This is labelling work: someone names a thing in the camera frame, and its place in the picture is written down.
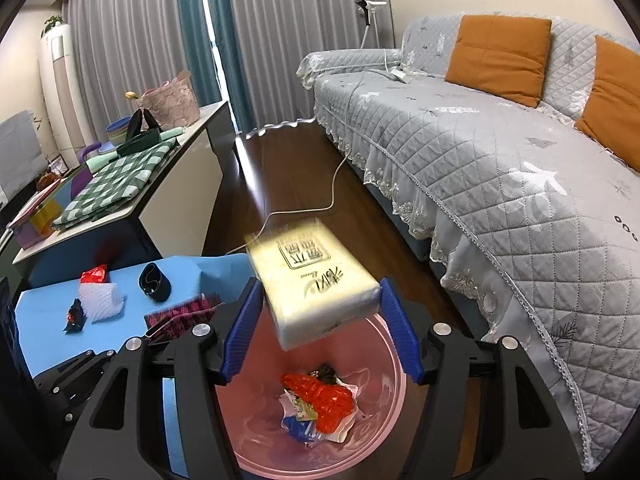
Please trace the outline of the small red plastic bag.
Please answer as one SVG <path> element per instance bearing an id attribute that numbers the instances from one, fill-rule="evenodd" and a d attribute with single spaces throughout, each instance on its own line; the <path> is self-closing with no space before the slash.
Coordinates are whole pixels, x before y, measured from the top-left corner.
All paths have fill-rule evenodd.
<path id="1" fill-rule="evenodd" d="M 100 264 L 93 269 L 81 274 L 80 284 L 104 284 L 108 282 L 108 270 L 106 264 Z"/>

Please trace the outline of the blue plastic bag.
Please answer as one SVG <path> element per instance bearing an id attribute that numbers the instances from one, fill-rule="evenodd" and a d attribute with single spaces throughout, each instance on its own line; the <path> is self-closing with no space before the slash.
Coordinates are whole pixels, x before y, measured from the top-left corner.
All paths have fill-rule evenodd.
<path id="1" fill-rule="evenodd" d="M 295 416 L 282 419 L 282 427 L 298 442 L 314 443 L 322 440 L 316 431 L 314 420 L 298 420 Z"/>

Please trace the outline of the large red plastic bag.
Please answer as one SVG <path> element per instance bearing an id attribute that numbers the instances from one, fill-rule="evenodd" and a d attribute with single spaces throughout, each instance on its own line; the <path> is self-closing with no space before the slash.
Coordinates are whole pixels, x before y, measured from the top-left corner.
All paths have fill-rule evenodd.
<path id="1" fill-rule="evenodd" d="M 285 389 L 307 402 L 318 414 L 317 428 L 330 434 L 355 407 L 352 393 L 339 384 L 327 384 L 317 377 L 286 373 L 281 376 Z"/>

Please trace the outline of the pink trash bin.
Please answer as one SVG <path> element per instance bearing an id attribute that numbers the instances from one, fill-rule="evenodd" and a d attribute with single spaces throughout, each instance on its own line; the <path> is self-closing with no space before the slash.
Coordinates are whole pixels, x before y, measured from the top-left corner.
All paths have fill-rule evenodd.
<path id="1" fill-rule="evenodd" d="M 264 312 L 242 370 L 217 394 L 242 471 L 324 479 L 383 443 L 399 419 L 407 382 L 381 315 L 284 351 Z"/>

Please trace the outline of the blue table mat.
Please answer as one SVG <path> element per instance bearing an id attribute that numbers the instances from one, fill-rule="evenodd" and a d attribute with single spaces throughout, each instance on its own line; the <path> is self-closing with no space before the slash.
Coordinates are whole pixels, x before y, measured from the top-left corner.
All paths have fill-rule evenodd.
<path id="1" fill-rule="evenodd" d="M 170 478 L 166 379 L 186 476 L 239 478 L 217 391 L 242 367 L 262 284 L 243 255 L 170 257 L 156 268 L 160 299 L 130 266 L 106 283 L 28 290 L 10 307 L 1 435 L 18 478 Z"/>

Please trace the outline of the black bag with green band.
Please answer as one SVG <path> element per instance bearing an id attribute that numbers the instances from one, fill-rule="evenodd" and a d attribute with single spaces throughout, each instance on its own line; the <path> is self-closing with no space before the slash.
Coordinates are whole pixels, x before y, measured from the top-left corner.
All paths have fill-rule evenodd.
<path id="1" fill-rule="evenodd" d="M 160 143 L 162 132 L 152 113 L 146 108 L 139 108 L 130 119 L 126 141 L 116 148 L 117 156 L 125 157 L 152 148 Z"/>

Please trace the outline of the white crushed paper carton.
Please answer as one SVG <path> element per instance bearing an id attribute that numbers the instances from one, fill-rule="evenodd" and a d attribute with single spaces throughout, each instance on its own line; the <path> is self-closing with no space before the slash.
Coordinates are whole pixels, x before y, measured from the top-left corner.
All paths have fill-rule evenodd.
<path id="1" fill-rule="evenodd" d="M 349 431 L 352 430 L 352 427 L 355 426 L 355 422 L 363 418 L 362 411 L 360 410 L 356 400 L 359 394 L 359 389 L 355 385 L 344 384 L 344 382 L 338 383 L 340 386 L 346 387 L 351 393 L 352 397 L 355 400 L 354 410 L 346 417 L 344 417 L 341 422 L 338 424 L 337 428 L 331 432 L 330 434 L 326 434 L 325 432 L 319 431 L 317 428 L 317 420 L 314 421 L 316 423 L 316 431 L 318 432 L 318 436 L 322 437 L 322 440 L 314 443 L 307 443 L 306 445 L 316 445 L 323 441 L 329 441 L 331 443 L 344 444 L 347 440 Z M 293 399 L 296 397 L 296 394 L 292 393 L 290 390 L 284 390 L 279 396 L 279 402 L 282 408 L 282 419 L 288 416 L 295 416 L 295 408 L 293 404 Z"/>

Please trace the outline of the white standing air conditioner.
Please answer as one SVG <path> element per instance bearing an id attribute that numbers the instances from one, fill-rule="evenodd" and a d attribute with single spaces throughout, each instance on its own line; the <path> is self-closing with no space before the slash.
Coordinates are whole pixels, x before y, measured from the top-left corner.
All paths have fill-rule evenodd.
<path id="1" fill-rule="evenodd" d="M 57 24 L 40 39 L 39 71 L 54 142 L 67 167 L 75 169 L 78 154 L 98 138 L 86 112 L 69 24 Z"/>

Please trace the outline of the orange cushion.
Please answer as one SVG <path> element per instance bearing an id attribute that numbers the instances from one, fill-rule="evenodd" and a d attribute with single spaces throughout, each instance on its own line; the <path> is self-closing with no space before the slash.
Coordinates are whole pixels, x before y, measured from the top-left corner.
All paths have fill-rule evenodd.
<path id="1" fill-rule="evenodd" d="M 551 27 L 548 18 L 465 14 L 445 80 L 537 107 L 544 88 Z"/>
<path id="2" fill-rule="evenodd" d="M 593 85 L 575 126 L 638 171 L 639 55 L 602 36 L 596 49 Z"/>

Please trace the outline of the white foam net sleeve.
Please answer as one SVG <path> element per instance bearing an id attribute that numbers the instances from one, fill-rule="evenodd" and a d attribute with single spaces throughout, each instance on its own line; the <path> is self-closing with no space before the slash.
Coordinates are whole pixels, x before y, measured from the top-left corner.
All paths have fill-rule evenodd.
<path id="1" fill-rule="evenodd" d="M 114 318 L 122 312 L 125 298 L 115 283 L 80 284 L 78 298 L 91 323 Z"/>

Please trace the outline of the black red snack wrapper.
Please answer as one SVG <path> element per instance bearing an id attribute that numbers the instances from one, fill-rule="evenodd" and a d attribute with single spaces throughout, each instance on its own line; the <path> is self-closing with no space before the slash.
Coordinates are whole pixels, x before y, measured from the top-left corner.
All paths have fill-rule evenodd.
<path id="1" fill-rule="evenodd" d="M 66 313 L 66 325 L 64 327 L 64 332 L 66 334 L 80 333 L 84 329 L 86 321 L 87 315 L 85 314 L 85 310 L 82 308 L 81 301 L 79 298 L 75 298 Z"/>

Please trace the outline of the teal curtain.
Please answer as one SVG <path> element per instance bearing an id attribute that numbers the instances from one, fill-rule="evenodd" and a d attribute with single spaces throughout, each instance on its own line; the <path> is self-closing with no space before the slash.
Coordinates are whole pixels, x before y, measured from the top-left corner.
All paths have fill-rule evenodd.
<path id="1" fill-rule="evenodd" d="M 177 0 L 186 62 L 198 102 L 227 100 L 239 132 L 256 128 L 231 0 Z"/>

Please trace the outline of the grey quilted sofa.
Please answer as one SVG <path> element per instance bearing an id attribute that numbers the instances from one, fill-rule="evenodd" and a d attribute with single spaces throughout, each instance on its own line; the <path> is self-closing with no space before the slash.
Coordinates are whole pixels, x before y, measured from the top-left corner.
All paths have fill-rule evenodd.
<path id="1" fill-rule="evenodd" d="M 446 81 L 462 16 L 414 21 L 397 49 L 307 54 L 297 75 L 337 148 L 392 206 L 442 287 L 516 338 L 582 468 L 608 468 L 639 406 L 639 174 L 576 128 L 604 31 L 552 18 L 527 107 Z"/>

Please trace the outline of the green snack pouch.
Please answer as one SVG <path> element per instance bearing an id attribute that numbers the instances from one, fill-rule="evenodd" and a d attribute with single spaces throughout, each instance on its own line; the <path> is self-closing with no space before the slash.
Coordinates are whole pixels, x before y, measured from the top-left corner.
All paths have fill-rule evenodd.
<path id="1" fill-rule="evenodd" d="M 300 422 L 313 422 L 318 418 L 318 414 L 312 408 L 312 406 L 302 399 L 299 399 L 298 396 L 293 399 L 293 404 L 295 408 L 296 419 Z"/>

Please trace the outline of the beige tissue pack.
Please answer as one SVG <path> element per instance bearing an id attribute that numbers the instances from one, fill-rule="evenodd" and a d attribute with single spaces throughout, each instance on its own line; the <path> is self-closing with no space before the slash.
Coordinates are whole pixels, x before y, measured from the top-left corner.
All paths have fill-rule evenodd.
<path id="1" fill-rule="evenodd" d="M 318 219 L 259 235 L 246 251 L 285 351 L 378 312 L 381 285 Z"/>

